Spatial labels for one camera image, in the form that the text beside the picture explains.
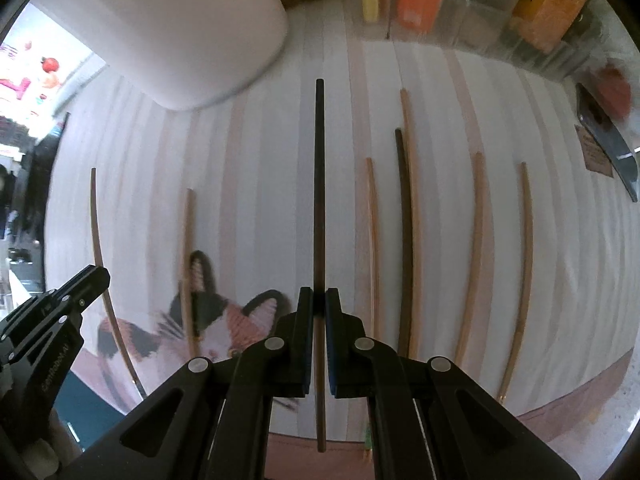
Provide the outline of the striped cat table mat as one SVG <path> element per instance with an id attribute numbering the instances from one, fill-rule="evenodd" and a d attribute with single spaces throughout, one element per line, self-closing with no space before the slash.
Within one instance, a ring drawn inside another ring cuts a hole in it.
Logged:
<path id="1" fill-rule="evenodd" d="M 218 292 L 246 304 L 312 281 L 314 83 L 326 83 L 326 282 L 396 344 L 394 132 L 408 91 L 420 212 L 418 358 L 453 356 L 468 287 L 473 157 L 486 160 L 480 293 L 464 370 L 585 479 L 639 417 L 639 206 L 586 169 L 572 88 L 429 44 L 364 41 L 341 0 L 290 15 L 278 62 L 219 104 L 172 112 L 113 67 L 70 106 L 47 208 L 49 286 L 100 230 L 116 314 L 152 332 L 174 303 L 186 190 Z"/>

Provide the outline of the brown coaster card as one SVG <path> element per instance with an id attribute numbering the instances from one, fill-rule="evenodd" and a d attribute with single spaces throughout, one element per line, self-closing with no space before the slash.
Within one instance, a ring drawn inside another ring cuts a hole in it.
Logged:
<path id="1" fill-rule="evenodd" d="M 613 177 L 611 161 L 606 156 L 596 139 L 583 126 L 575 126 L 586 169 L 605 177 Z"/>

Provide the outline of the black chopstick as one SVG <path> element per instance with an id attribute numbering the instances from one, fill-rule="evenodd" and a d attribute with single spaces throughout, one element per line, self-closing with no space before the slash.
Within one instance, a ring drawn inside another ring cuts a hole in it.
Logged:
<path id="1" fill-rule="evenodd" d="M 314 403 L 317 450 L 326 452 L 326 86 L 314 87 Z"/>
<path id="2" fill-rule="evenodd" d="M 412 325 L 413 242 L 409 165 L 401 128 L 395 129 L 401 209 L 401 298 L 398 354 L 408 358 Z"/>

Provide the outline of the blue cabinet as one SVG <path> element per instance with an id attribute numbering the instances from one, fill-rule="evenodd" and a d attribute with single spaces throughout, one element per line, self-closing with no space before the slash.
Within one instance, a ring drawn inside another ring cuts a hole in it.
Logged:
<path id="1" fill-rule="evenodd" d="M 83 451 L 124 419 L 73 372 L 66 375 L 54 408 Z"/>

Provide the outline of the colourful wall stickers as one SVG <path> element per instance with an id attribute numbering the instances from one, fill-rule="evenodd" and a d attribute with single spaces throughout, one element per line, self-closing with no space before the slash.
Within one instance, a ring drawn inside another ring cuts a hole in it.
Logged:
<path id="1" fill-rule="evenodd" d="M 60 63 L 38 53 L 30 42 L 23 47 L 1 45 L 1 99 L 34 112 L 62 86 Z"/>

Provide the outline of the cream cylindrical utensil holder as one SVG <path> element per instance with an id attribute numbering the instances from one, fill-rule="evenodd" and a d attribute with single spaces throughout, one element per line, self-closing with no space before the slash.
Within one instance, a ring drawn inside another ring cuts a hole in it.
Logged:
<path id="1" fill-rule="evenodd" d="M 280 0 L 32 0 L 158 105 L 193 110 L 259 77 L 281 52 Z"/>

